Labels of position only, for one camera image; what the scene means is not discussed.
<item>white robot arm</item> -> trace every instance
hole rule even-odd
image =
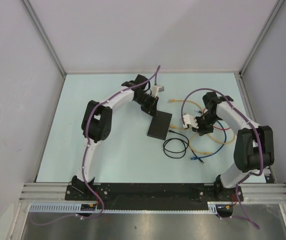
[[[234,163],[223,174],[217,176],[215,184],[221,190],[231,189],[241,181],[249,172],[256,172],[260,169],[260,156],[256,138],[249,122],[256,128],[263,152],[263,167],[271,166],[274,163],[273,131],[269,126],[260,126],[249,119],[245,121],[233,110],[223,97],[218,97],[215,92],[208,92],[203,101],[207,112],[202,116],[183,116],[183,127],[192,127],[194,132],[200,136],[213,132],[213,124],[218,120],[225,121],[237,134]]]
[[[96,119],[93,116],[91,119],[88,128],[88,136],[91,140],[91,144],[87,146],[88,150],[85,156],[84,165],[78,169],[76,176],[74,176],[72,179],[73,184],[78,185],[77,182],[80,183],[84,181],[82,173],[83,169],[86,182],[89,183],[91,181],[94,181],[95,173],[97,170],[96,166],[98,162],[95,157],[95,152],[101,145],[102,141],[104,141],[109,136],[112,126],[112,115],[113,113],[116,112],[116,110],[118,110],[121,106],[125,105],[126,103],[135,101],[141,105],[142,111],[146,112],[152,117],[156,117],[157,103],[159,100],[157,95],[159,92],[164,91],[164,87],[160,85],[153,85],[152,87],[150,87],[150,83],[148,83],[149,89],[151,90],[150,94],[147,93],[147,90],[144,90],[147,84],[143,84],[140,87],[129,89],[129,87],[133,87],[143,82],[146,82],[146,80],[147,80],[146,77],[138,75],[134,81],[124,82],[119,90],[120,94],[116,95],[111,100],[108,100],[107,103],[99,106],[96,109],[94,115],[99,116],[100,118]],[[81,126],[84,136],[86,136],[85,133],[86,125],[87,121],[89,120],[90,113],[97,104],[98,102],[92,100],[87,105]]]

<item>metal rail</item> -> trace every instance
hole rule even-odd
[[[84,203],[66,201],[68,183],[26,183],[19,201],[21,203]],[[244,204],[286,204],[286,184],[244,183],[241,185]]]
[[[25,11],[26,11],[26,14],[29,16],[32,24],[34,25],[36,32],[38,33],[42,42],[44,43],[45,48],[47,49],[47,51],[50,54],[53,61],[55,62],[58,70],[60,71],[62,76],[65,77],[66,72],[64,71],[63,65],[62,65],[56,51],[54,50],[54,47],[53,47],[47,33],[45,32],[45,30],[41,24],[41,21],[37,16],[37,13],[34,11],[32,4],[30,3],[29,0],[20,0],[20,1],[23,5]]]

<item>black bracket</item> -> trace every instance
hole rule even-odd
[[[233,214],[233,205],[215,205],[218,215],[222,218],[229,218]]]
[[[126,81],[122,84],[122,86],[125,87],[133,87],[135,85],[141,84],[143,82],[145,82],[146,80],[148,80],[145,76],[142,75],[137,75],[136,79],[134,81]],[[149,115],[151,115],[152,117],[156,117],[157,116],[157,104],[158,104],[158,100],[159,97],[158,96],[152,96],[150,94],[147,94],[146,90],[144,90],[144,88],[146,87],[147,83],[132,88],[132,90],[134,91],[134,98],[133,100],[135,102],[137,102],[138,104],[141,105],[141,110]]]
[[[94,179],[88,182],[92,188]],[[77,178],[75,175],[70,184],[66,187],[65,198],[66,201],[95,201],[95,196],[85,183]]]
[[[224,188],[221,192],[216,192],[213,186],[210,186],[206,188],[206,186],[203,186],[202,188],[195,189],[197,191],[197,198],[200,202],[232,202],[232,196],[236,198],[236,192],[235,187],[232,188]],[[241,187],[238,187],[238,197],[240,201],[242,202],[244,200],[243,198],[243,192]]]
[[[257,129],[263,152],[263,167],[274,163],[273,131],[269,126],[259,126]],[[241,129],[237,132],[234,150],[234,162],[243,173],[260,169],[259,148],[253,147],[253,140],[257,141],[253,129]]]
[[[86,136],[86,128],[90,114],[94,107],[98,104],[99,102],[93,100],[87,104],[81,125],[84,137]],[[113,110],[108,106],[101,105],[95,110],[88,128],[88,136],[90,139],[93,139],[95,143],[107,139],[107,137],[110,135],[112,126],[112,114]]]
[[[233,99],[230,96],[226,96],[228,100],[233,102]],[[213,133],[213,125],[218,121],[221,120],[217,116],[217,106],[218,104],[225,102],[225,98],[222,96],[218,96],[215,92],[207,92],[203,96],[203,102],[207,109],[207,112],[204,113],[202,116],[195,117],[197,122],[197,129],[192,128],[194,132],[197,132],[200,136],[204,134]]]

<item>blue cable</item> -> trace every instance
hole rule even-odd
[[[222,129],[224,129],[222,123],[220,123],[219,121],[217,121],[217,123],[221,126]],[[225,130],[223,130],[223,132],[224,132],[224,143],[226,143],[226,142],[227,142],[227,139],[228,139],[228,137],[227,137],[227,132],[226,132]],[[189,159],[190,159],[190,160],[199,160],[199,159],[211,157],[211,156],[217,154],[223,147],[224,147],[224,144],[222,144],[222,145],[219,147],[219,149],[218,149],[216,152],[213,152],[212,154],[205,155],[205,156],[201,156],[201,157],[195,157],[195,156],[194,156],[194,157],[190,157]]]

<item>white wall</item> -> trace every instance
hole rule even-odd
[[[63,78],[18,0],[0,0],[0,213],[32,181]]]
[[[244,80],[259,122],[273,128],[273,169],[286,182],[286,1]]]
[[[67,73],[239,71],[277,0],[31,0]]]

